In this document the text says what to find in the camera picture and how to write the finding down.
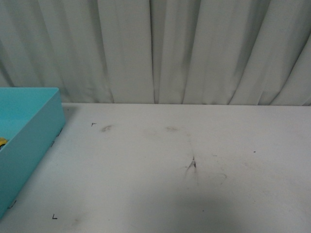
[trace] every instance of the teal tray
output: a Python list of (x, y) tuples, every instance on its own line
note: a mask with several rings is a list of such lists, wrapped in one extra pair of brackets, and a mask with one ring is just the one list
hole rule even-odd
[(0, 218), (64, 124), (58, 88), (0, 88)]

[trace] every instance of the yellow object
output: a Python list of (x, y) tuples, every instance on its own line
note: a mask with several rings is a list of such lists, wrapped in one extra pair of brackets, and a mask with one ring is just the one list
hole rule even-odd
[(8, 140), (6, 140), (4, 137), (0, 137), (0, 149), (1, 149), (1, 147), (3, 147), (7, 142), (8, 142)]

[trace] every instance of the stain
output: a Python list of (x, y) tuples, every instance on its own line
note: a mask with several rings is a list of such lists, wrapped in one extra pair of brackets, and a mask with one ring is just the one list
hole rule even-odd
[(159, 136), (157, 130), (155, 129), (144, 129), (142, 131), (144, 138), (150, 139), (150, 140), (159, 140), (161, 137)]
[(168, 126), (165, 128), (167, 132), (176, 132), (178, 131), (179, 129), (175, 126)]
[(133, 224), (130, 224), (130, 226), (132, 226), (132, 227), (134, 227), (134, 228), (138, 229), (138, 227), (137, 227), (137, 226), (134, 226)]
[(109, 130), (111, 130), (111, 128), (112, 128), (112, 125), (105, 126), (102, 128), (102, 132), (109, 131)]
[(72, 227), (79, 225), (81, 222), (80, 218), (75, 218), (73, 223), (71, 224)]

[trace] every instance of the white table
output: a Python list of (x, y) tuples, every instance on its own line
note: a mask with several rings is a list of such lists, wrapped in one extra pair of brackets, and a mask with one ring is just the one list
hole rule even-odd
[(1, 233), (311, 231), (310, 107), (63, 107)]

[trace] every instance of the curtain fold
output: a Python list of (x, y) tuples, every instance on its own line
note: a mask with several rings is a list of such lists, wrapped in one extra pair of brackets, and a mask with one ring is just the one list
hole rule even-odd
[(0, 86), (63, 102), (311, 104), (310, 0), (0, 0)]

